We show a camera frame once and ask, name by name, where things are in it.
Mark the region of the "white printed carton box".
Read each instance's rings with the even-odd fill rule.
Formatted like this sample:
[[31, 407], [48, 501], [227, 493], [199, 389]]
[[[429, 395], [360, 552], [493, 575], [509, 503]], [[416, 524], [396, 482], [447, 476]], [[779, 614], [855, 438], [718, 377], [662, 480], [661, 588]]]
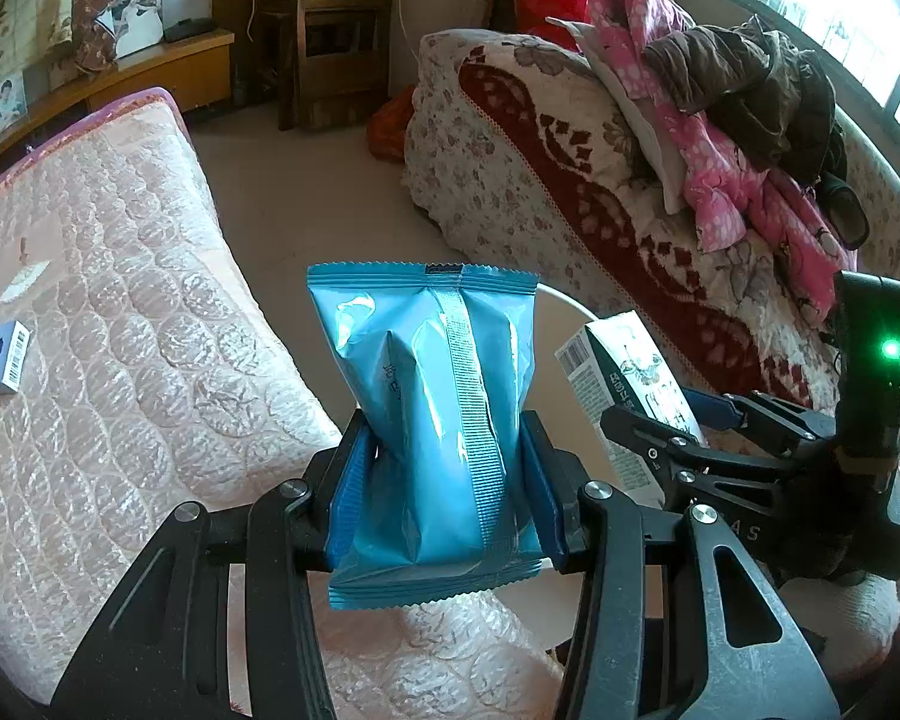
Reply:
[[606, 439], [600, 418], [611, 406], [674, 427], [707, 447], [696, 416], [662, 351], [635, 310], [583, 325], [555, 353], [577, 403], [600, 437], [624, 493], [637, 504], [662, 509], [665, 493], [650, 461]]

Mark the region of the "blue snack packet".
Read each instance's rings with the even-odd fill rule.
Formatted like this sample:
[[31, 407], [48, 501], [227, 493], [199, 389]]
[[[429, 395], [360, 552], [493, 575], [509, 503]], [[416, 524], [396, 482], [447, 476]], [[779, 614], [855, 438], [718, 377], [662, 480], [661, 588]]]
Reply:
[[520, 458], [538, 278], [464, 263], [318, 263], [307, 288], [377, 441], [331, 507], [329, 603], [379, 610], [539, 571]]

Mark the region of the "pink spotted blanket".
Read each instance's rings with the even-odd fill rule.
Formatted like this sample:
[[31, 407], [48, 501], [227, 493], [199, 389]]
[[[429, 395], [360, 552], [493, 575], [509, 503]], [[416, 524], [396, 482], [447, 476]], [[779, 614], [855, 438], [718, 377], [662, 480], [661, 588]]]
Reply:
[[752, 167], [743, 150], [702, 112], [678, 109], [640, 52], [657, 37], [689, 28], [673, 0], [587, 0], [598, 55], [634, 103], [647, 103], [685, 161], [681, 195], [694, 211], [702, 252], [720, 252], [749, 231], [769, 245], [798, 309], [821, 327], [836, 304], [834, 273], [854, 255], [837, 242], [806, 190], [779, 169]]

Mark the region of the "brown jacket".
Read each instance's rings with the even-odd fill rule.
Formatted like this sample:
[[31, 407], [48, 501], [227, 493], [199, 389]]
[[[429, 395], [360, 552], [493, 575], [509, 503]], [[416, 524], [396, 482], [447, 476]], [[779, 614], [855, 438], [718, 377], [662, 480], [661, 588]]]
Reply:
[[754, 169], [775, 167], [813, 190], [837, 241], [862, 247], [870, 223], [847, 183], [836, 91], [814, 50], [752, 15], [735, 28], [670, 32], [645, 47], [644, 60], [679, 112], [706, 114]]

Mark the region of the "floral covered sofa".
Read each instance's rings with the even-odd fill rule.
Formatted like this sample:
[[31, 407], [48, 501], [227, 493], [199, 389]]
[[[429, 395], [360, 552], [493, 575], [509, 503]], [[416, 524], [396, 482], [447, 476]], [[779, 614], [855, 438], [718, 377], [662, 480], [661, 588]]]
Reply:
[[686, 385], [834, 408], [834, 356], [767, 244], [699, 249], [583, 57], [533, 36], [432, 32], [413, 106], [404, 180], [468, 259], [533, 271], [600, 316], [639, 312]]

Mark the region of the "wooden chair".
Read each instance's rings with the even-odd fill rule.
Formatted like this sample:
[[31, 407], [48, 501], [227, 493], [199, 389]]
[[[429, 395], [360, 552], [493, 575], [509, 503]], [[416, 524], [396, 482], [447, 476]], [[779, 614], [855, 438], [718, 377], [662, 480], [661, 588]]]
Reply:
[[393, 0], [263, 0], [276, 21], [278, 127], [357, 124], [388, 98]]

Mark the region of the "wooden sideboard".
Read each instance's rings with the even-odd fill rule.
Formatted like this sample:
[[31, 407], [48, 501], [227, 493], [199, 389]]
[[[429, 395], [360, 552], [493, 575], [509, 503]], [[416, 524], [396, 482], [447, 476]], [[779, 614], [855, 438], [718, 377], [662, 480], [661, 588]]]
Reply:
[[233, 32], [215, 29], [176, 43], [157, 44], [118, 60], [109, 70], [60, 86], [38, 99], [23, 119], [1, 133], [0, 158], [74, 106], [99, 110], [115, 99], [154, 86], [168, 91], [182, 112], [229, 99], [233, 41]]

